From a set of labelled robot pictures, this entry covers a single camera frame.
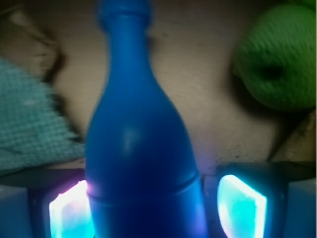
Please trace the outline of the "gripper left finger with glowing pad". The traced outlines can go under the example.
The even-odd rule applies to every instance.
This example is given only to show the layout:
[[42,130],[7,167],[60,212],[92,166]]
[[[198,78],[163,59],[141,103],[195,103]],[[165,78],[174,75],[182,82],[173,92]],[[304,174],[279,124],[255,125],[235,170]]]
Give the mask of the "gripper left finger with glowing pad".
[[93,238],[83,169],[29,169],[0,178],[2,238]]

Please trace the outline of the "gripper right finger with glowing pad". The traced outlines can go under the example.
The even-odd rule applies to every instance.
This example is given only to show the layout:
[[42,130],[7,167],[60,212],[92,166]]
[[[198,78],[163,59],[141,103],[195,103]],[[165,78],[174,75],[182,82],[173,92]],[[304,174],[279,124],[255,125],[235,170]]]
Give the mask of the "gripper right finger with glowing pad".
[[203,175],[212,238],[314,238],[314,162],[243,162]]

